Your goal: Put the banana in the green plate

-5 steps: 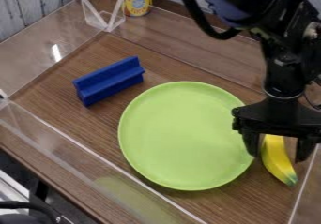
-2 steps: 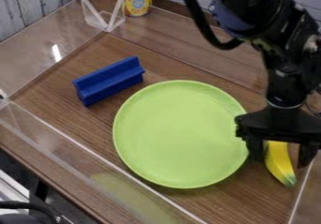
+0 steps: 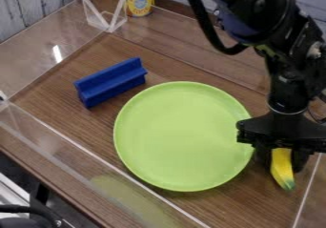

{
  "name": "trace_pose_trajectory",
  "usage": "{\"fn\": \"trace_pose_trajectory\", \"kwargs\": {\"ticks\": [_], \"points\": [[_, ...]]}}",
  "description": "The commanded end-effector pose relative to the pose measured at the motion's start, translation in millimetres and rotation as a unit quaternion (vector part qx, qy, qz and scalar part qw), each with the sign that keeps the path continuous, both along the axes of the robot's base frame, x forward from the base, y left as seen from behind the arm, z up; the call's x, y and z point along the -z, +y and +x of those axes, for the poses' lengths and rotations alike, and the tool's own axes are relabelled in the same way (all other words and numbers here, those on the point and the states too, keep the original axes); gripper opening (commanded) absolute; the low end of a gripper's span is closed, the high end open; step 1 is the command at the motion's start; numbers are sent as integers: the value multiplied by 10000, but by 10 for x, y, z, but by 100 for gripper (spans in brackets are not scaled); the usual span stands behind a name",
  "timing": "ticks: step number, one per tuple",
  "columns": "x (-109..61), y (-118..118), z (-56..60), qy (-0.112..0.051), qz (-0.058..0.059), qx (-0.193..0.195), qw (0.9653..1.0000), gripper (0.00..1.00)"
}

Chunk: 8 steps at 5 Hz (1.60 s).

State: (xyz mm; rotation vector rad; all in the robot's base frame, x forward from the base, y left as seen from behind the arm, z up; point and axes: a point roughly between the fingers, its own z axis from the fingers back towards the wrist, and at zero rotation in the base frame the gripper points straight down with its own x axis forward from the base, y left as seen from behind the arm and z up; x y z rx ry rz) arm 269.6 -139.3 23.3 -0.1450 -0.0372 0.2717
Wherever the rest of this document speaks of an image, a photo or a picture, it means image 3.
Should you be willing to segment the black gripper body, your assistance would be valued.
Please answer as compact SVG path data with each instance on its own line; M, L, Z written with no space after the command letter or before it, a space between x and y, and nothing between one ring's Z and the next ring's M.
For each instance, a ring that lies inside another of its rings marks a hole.
M236 141L253 148L326 153L326 126L301 114L267 113L236 122Z

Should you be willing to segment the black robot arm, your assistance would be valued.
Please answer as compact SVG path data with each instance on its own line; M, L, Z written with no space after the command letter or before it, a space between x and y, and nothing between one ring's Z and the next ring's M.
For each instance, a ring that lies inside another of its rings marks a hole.
M271 152L289 150L300 172L309 155L326 153L326 117L309 120L309 104L326 103L326 39L296 0L212 0L221 29L236 44L221 43L201 0L187 0L205 39L227 55L252 48L269 75L268 113L236 122L236 141L252 145L268 165Z

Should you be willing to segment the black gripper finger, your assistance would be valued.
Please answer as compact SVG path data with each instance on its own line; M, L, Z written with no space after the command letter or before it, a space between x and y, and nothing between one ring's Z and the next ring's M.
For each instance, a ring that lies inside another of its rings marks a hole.
M293 173L299 173L307 164L311 151L307 149L299 149L291 151L291 168Z
M268 148L264 148L261 146L256 147L255 151L255 160L260 167L265 170L269 171L269 166L271 166L271 150Z

